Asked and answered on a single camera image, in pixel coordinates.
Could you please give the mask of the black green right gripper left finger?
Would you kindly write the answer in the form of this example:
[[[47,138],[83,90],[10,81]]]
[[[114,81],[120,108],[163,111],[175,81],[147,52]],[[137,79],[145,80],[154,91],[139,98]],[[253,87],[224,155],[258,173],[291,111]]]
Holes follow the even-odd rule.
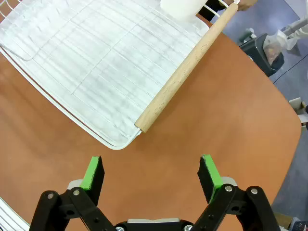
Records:
[[[97,207],[104,179],[102,158],[93,156],[79,186],[63,194],[44,191],[33,215],[31,231],[64,231],[70,220],[79,218],[89,231],[116,228]]]

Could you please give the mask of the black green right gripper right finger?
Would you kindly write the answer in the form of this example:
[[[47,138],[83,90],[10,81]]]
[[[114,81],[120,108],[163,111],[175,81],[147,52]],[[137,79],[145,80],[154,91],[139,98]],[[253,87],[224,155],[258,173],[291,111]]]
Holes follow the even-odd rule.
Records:
[[[244,231],[279,231],[280,227],[262,188],[245,191],[224,183],[210,155],[202,155],[198,177],[207,207],[193,224],[193,231],[216,231],[225,216],[235,215]]]

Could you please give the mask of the person's left hand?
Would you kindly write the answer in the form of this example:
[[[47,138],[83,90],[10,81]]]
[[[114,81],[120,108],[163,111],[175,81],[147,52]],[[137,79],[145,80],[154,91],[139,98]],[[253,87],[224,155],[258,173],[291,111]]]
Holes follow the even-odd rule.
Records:
[[[238,3],[238,11],[246,11],[257,3],[257,0],[240,0]]]

